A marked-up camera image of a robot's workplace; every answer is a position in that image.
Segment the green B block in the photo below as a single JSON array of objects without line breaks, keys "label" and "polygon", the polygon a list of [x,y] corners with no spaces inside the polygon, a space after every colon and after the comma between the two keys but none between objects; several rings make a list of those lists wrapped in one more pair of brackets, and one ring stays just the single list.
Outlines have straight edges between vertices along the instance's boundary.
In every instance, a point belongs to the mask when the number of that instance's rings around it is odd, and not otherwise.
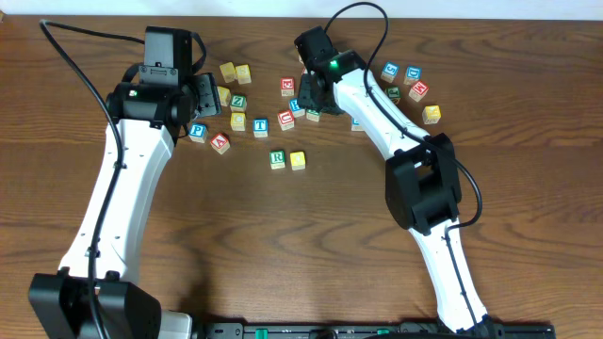
[{"label": "green B block", "polygon": [[312,110],[308,110],[306,112],[306,119],[309,121],[319,121],[320,120],[320,114],[316,111],[312,111]]}]

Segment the blue H block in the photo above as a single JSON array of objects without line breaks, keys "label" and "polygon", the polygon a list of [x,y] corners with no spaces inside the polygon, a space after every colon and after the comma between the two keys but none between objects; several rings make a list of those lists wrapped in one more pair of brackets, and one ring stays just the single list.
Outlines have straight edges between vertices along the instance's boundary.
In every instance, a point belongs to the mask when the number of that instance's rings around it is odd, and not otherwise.
[{"label": "blue H block", "polygon": [[305,116],[305,109],[299,106],[297,98],[291,99],[289,101],[289,109],[291,110],[295,118],[301,118]]}]

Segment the blue T block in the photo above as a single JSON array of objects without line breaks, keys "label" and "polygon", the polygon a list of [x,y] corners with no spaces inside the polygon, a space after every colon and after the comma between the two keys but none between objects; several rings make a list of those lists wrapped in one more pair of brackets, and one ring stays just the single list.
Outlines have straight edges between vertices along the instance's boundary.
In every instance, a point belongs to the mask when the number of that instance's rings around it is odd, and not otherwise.
[{"label": "blue T block", "polygon": [[269,135],[269,123],[267,119],[253,120],[253,134],[255,137],[267,137]]}]

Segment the yellow O block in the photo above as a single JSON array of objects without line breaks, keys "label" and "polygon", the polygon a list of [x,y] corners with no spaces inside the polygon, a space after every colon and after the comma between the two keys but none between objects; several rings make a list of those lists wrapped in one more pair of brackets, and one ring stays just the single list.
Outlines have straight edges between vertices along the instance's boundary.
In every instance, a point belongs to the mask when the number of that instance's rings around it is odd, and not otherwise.
[{"label": "yellow O block", "polygon": [[290,154],[290,164],[293,170],[304,170],[306,167],[305,152],[293,152]]}]

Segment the green R block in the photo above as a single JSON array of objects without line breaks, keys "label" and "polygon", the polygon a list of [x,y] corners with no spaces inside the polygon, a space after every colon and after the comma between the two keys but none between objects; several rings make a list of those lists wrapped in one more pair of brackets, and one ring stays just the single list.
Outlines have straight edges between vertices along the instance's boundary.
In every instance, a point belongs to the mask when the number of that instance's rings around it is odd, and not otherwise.
[{"label": "green R block", "polygon": [[269,164],[272,170],[284,169],[285,168],[285,152],[284,151],[271,151],[269,153]]}]

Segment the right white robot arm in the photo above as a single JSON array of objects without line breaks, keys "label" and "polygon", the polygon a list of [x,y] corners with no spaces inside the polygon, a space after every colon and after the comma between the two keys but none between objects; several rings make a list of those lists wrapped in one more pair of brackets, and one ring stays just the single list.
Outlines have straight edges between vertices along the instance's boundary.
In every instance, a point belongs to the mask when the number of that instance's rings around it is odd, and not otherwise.
[{"label": "right white robot arm", "polygon": [[450,139],[431,136],[410,121],[376,83],[354,51],[325,47],[299,52],[305,72],[301,106],[347,113],[357,120],[385,161],[385,201],[412,235],[428,269],[437,315],[455,333],[484,332],[487,310],[464,257],[458,204],[461,175]]}]

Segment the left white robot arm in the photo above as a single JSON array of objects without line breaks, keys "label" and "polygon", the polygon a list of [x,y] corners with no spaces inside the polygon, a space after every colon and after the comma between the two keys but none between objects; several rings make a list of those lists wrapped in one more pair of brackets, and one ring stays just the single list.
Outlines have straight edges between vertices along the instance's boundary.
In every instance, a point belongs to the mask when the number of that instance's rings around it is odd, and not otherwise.
[{"label": "left white robot arm", "polygon": [[50,338],[195,338],[186,313],[138,286],[155,189],[181,128],[220,113],[212,73],[177,82],[121,82],[106,99],[103,162],[78,234],[55,274],[37,273],[28,299]]}]

